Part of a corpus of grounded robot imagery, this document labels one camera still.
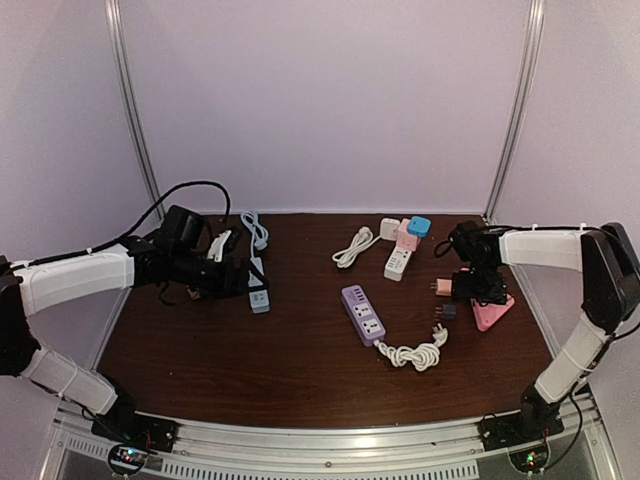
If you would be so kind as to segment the pink triangular socket adapter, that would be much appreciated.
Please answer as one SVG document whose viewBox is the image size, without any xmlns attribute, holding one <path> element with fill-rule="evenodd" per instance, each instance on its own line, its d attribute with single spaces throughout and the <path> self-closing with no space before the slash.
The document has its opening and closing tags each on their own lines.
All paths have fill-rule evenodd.
<svg viewBox="0 0 640 480">
<path fill-rule="evenodd" d="M 514 305 L 515 299 L 512 295 L 507 295 L 507 301 L 504 305 L 481 305 L 476 300 L 472 300 L 471 307 L 477 329 L 480 332 L 486 332 L 492 328 Z"/>
</svg>

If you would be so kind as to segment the light blue power strip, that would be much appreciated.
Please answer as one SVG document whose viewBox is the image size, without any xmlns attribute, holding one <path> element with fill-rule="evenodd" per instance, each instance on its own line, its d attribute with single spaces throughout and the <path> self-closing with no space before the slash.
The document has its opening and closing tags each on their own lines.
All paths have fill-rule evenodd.
<svg viewBox="0 0 640 480">
<path fill-rule="evenodd" d="M 253 314 L 268 313 L 271 310 L 268 290 L 249 293 L 249 303 Z"/>
</svg>

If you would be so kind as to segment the salmon pink plug adapter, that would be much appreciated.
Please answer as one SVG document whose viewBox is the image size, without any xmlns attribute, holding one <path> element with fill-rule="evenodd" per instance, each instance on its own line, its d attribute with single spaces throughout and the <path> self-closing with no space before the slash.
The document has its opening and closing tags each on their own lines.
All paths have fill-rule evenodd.
<svg viewBox="0 0 640 480">
<path fill-rule="evenodd" d="M 436 296 L 450 297 L 453 290 L 453 282 L 451 279 L 437 278 L 430 285 L 431 290 Z"/>
</svg>

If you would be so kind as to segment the dark grey plug adapter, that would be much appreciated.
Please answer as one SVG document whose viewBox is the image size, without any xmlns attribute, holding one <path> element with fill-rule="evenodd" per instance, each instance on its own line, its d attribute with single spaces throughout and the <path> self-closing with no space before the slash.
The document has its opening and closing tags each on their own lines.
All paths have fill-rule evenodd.
<svg viewBox="0 0 640 480">
<path fill-rule="evenodd" d="M 457 307 L 455 304 L 441 304 L 435 308 L 434 313 L 439 321 L 453 320 L 457 315 Z"/>
</svg>

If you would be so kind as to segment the blue square adapter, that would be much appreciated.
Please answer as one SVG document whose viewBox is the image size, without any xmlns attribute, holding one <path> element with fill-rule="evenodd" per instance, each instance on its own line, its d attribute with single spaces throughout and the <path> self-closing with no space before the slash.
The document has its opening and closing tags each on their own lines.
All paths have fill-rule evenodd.
<svg viewBox="0 0 640 480">
<path fill-rule="evenodd" d="M 431 229 L 431 225 L 432 222 L 428 218 L 413 216 L 409 220 L 407 232 L 410 235 L 416 236 L 418 238 L 426 238 Z"/>
</svg>

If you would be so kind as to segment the pink cube adapter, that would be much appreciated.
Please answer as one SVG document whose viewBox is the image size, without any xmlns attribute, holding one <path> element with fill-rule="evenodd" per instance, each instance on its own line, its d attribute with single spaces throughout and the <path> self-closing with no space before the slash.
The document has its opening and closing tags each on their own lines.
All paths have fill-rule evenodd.
<svg viewBox="0 0 640 480">
<path fill-rule="evenodd" d="M 409 224 L 410 220 L 408 218 L 404 218 L 400 222 L 396 233 L 396 246 L 404 250 L 415 252 L 419 247 L 421 238 L 408 231 Z"/>
</svg>

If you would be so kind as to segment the white power strip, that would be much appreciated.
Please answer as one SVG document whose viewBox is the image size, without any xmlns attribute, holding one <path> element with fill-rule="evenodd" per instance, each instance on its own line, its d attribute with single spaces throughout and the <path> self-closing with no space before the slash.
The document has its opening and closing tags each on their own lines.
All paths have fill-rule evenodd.
<svg viewBox="0 0 640 480">
<path fill-rule="evenodd" d="M 411 260 L 411 250 L 395 246 L 384 266 L 383 276 L 386 279 L 400 282 Z"/>
</svg>

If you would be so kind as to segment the white small adapter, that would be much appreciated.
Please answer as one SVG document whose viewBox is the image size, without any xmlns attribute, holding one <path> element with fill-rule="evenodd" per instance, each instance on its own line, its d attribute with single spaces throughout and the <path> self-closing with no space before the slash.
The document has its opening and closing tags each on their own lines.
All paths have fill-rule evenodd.
<svg viewBox="0 0 640 480">
<path fill-rule="evenodd" d="M 382 240 L 396 242 L 401 221 L 394 218 L 383 218 L 380 221 L 379 236 Z"/>
</svg>

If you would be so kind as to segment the purple power strip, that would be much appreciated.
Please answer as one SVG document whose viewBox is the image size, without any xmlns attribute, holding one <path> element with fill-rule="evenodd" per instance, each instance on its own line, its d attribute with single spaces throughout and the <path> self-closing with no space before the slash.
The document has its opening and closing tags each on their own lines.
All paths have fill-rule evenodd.
<svg viewBox="0 0 640 480">
<path fill-rule="evenodd" d="M 364 346 L 371 347 L 385 339 L 386 329 L 360 285 L 343 288 L 341 301 Z"/>
</svg>

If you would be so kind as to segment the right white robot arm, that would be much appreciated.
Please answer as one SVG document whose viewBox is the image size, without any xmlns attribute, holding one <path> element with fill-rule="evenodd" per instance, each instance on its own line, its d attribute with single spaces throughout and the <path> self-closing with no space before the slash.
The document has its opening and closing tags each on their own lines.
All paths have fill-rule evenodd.
<svg viewBox="0 0 640 480">
<path fill-rule="evenodd" d="M 581 316 L 560 353 L 523 392 L 512 430 L 530 442 L 549 428 L 561 402 L 596 367 L 618 329 L 639 306 L 639 259 L 625 228 L 480 226 L 459 223 L 436 256 L 454 251 L 463 262 L 453 273 L 451 296 L 481 306 L 503 305 L 507 285 L 501 270 L 526 265 L 576 271 L 582 276 Z"/>
</svg>

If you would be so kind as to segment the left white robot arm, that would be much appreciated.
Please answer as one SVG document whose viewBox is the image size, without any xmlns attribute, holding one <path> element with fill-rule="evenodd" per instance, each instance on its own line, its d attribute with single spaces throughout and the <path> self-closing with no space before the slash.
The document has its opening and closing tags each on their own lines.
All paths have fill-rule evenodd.
<svg viewBox="0 0 640 480">
<path fill-rule="evenodd" d="M 221 261 L 188 246 L 125 237 L 112 246 L 54 261 L 1 261 L 1 373 L 23 377 L 79 404 L 123 444 L 144 433 L 133 398 L 114 381 L 79 366 L 38 341 L 28 320 L 50 307 L 93 294 L 179 283 L 213 298 L 268 289 L 250 259 Z"/>
</svg>

